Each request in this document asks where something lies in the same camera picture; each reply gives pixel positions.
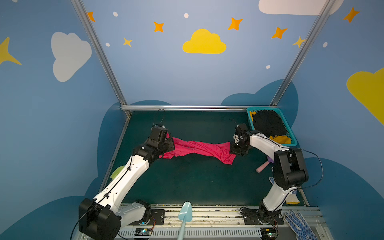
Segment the magenta pink t-shirt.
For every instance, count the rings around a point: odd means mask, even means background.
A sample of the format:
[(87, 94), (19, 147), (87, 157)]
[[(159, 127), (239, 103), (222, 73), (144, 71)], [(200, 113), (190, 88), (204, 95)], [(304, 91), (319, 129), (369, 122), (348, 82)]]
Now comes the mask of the magenta pink t-shirt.
[(175, 149), (160, 155), (160, 158), (172, 159), (183, 157), (189, 154), (198, 154), (207, 157), (214, 157), (223, 164), (232, 165), (236, 155), (230, 153), (230, 142), (222, 144), (210, 144), (197, 141), (184, 141), (173, 137)]

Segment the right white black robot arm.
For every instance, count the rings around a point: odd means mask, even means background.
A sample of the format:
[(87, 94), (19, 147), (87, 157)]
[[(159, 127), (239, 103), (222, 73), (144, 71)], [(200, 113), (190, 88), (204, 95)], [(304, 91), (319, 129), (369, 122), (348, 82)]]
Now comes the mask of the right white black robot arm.
[(261, 224), (282, 224), (280, 216), (283, 204), (292, 192), (309, 179), (303, 153), (300, 149), (283, 146), (258, 131), (249, 131), (245, 124), (237, 125), (230, 153), (244, 157), (250, 148), (260, 150), (274, 164), (273, 186), (260, 203), (256, 217)]

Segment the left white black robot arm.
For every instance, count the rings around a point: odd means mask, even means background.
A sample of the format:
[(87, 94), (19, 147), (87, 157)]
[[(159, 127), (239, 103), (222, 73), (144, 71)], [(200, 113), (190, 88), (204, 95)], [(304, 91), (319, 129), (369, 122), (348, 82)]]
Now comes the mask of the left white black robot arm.
[(121, 227), (150, 221), (151, 206), (136, 201), (126, 208), (120, 205), (129, 190), (154, 161), (175, 150), (174, 140), (163, 125), (152, 127), (148, 139), (134, 148), (128, 162), (116, 177), (93, 199), (79, 205), (79, 231), (94, 240), (113, 240)]

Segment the blue dotted glove on table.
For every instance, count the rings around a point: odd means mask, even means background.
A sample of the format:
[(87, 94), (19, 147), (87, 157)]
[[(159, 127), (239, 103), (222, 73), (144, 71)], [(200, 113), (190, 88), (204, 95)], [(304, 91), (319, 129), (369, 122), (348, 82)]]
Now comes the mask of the blue dotted glove on table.
[(277, 207), (278, 204), (282, 204), (285, 201), (288, 205), (297, 205), (300, 203), (297, 193), (297, 189), (290, 188), (284, 190), (274, 180), (273, 177), (269, 177), (269, 181), (272, 187), (267, 195), (267, 202), (271, 203), (269, 206)]

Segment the light blue toy shovel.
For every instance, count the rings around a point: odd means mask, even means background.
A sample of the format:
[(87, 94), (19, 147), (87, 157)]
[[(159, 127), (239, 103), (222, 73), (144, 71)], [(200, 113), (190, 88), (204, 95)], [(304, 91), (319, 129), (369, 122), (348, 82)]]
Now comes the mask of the light blue toy shovel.
[(183, 240), (186, 223), (191, 222), (193, 219), (192, 204), (190, 202), (184, 202), (179, 212), (178, 218), (180, 221), (182, 221), (182, 225), (181, 225), (177, 240)]

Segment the right green circuit board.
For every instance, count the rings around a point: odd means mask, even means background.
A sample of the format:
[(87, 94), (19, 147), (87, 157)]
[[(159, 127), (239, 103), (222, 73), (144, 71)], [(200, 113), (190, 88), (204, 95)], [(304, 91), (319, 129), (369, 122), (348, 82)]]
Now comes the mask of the right green circuit board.
[(278, 236), (278, 233), (274, 229), (261, 228), (261, 235), (262, 240), (275, 240)]

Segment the green circuit board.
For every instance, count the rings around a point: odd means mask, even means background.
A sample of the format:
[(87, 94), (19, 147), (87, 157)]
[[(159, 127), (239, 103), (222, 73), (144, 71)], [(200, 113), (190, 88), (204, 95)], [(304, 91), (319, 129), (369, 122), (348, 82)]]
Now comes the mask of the green circuit board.
[(152, 230), (151, 229), (135, 229), (135, 237), (137, 236), (151, 236)]
[(278, 236), (278, 233), (274, 229), (261, 228), (261, 235), (262, 240), (275, 240)]

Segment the left green circuit board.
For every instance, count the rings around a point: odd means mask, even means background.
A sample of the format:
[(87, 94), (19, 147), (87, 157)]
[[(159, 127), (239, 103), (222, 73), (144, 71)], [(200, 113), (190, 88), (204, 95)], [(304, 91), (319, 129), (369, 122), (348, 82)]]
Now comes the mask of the left green circuit board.
[(152, 230), (151, 229), (135, 229), (135, 237), (137, 236), (151, 236)]

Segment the aluminium frame back bar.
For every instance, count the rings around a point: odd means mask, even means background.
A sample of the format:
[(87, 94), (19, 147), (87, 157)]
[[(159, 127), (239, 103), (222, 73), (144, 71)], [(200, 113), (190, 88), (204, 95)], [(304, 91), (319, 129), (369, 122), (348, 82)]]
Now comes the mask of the aluminium frame back bar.
[(276, 106), (173, 106), (173, 105), (121, 105), (123, 111), (186, 111), (186, 112), (243, 112), (248, 108), (276, 108)]

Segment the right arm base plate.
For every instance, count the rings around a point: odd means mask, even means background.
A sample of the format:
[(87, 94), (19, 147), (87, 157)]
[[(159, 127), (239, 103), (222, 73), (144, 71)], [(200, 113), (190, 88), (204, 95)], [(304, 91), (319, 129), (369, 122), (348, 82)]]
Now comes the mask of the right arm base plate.
[(281, 210), (269, 212), (264, 209), (241, 208), (240, 214), (243, 216), (246, 225), (283, 225), (284, 220)]

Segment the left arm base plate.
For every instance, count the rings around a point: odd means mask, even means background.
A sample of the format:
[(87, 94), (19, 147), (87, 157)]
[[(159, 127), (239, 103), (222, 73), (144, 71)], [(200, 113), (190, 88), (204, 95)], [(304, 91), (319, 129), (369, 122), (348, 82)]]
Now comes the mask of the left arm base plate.
[(162, 226), (165, 221), (165, 210), (155, 209), (147, 211), (143, 218), (139, 221), (133, 222), (130, 226)]

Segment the blue dotted glove on rail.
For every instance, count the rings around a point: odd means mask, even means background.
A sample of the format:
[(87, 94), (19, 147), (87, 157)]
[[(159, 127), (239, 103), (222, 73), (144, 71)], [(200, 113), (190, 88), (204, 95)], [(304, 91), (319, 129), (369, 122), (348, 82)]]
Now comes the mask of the blue dotted glove on rail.
[(298, 240), (318, 240), (301, 213), (289, 210), (285, 213), (284, 219), (296, 234)]

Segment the aluminium frame left post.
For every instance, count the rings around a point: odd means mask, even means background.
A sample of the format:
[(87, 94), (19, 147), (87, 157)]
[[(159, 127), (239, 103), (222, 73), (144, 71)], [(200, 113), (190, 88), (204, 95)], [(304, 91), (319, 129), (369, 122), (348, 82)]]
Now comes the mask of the aluminium frame left post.
[(80, 1), (80, 0), (71, 0), (71, 3), (92, 43), (92, 46), (100, 60), (100, 63), (107, 75), (107, 78), (121, 104), (121, 107), (123, 105), (126, 105), (127, 102), (126, 102), (126, 99), (123, 95), (123, 92), (122, 92), (122, 89), (116, 79), (116, 76), (112, 70), (112, 67), (107, 59), (107, 56), (103, 50), (103, 47), (99, 41), (99, 38), (95, 32), (95, 29), (92, 25), (92, 21), (90, 20), (89, 16), (88, 16), (88, 12), (86, 11), (86, 8), (85, 8), (85, 5), (83, 3), (83, 1)]

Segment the aluminium frame post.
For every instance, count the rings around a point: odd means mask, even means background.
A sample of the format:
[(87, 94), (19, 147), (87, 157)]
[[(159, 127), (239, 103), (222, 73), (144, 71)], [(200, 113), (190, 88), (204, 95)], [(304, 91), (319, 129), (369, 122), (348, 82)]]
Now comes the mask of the aluminium frame post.
[(86, 8), (85, 8), (85, 5), (83, 3), (83, 1), (80, 1), (80, 0), (71, 0), (71, 3), (92, 43), (92, 46), (100, 60), (100, 63), (107, 75), (107, 78), (121, 104), (121, 107), (123, 105), (126, 105), (127, 102), (126, 102), (126, 99), (123, 95), (123, 92), (122, 92), (122, 89), (116, 79), (116, 76), (112, 70), (112, 67), (107, 59), (107, 56), (103, 50), (103, 47), (99, 41), (99, 38), (95, 32), (95, 29), (92, 25), (92, 21), (90, 20), (89, 16), (88, 16), (88, 12), (86, 11)]
[(331, 10), (336, 3), (336, 0), (327, 0), (325, 1), (325, 4), (323, 8), (321, 9), (319, 15), (317, 16), (313, 26), (311, 27), (308, 35), (307, 35), (307, 40), (302, 44), (300, 47), (300, 50), (295, 57), (287, 75), (283, 79), (281, 85), (279, 86), (276, 94), (274, 95), (270, 106), (271, 107), (276, 107), (280, 100), (282, 99), (284, 93), (288, 89), (288, 86), (291, 84), (294, 76), (298, 72), (300, 66), (302, 65), (305, 57), (309, 53), (312, 45), (316, 41), (318, 35), (320, 34), (321, 30), (323, 29), (324, 25), (326, 24), (328, 18), (331, 15)]

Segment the aluminium frame right post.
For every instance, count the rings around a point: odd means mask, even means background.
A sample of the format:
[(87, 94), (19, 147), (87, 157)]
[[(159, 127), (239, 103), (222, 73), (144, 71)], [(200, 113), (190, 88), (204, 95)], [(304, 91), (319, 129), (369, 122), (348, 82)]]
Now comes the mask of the aluminium frame right post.
[(307, 40), (302, 44), (300, 47), (300, 50), (295, 57), (287, 75), (283, 79), (281, 85), (279, 86), (276, 94), (274, 95), (270, 106), (271, 107), (276, 107), (280, 100), (282, 99), (284, 93), (288, 89), (288, 86), (291, 84), (294, 76), (298, 72), (300, 66), (302, 65), (305, 57), (309, 53), (312, 45), (316, 41), (318, 35), (320, 34), (321, 30), (323, 29), (324, 25), (326, 24), (328, 18), (331, 15), (331, 10), (336, 3), (336, 0), (327, 0), (325, 1), (325, 4), (323, 8), (321, 9), (319, 15), (317, 16), (313, 26), (311, 27), (308, 35), (307, 35)]

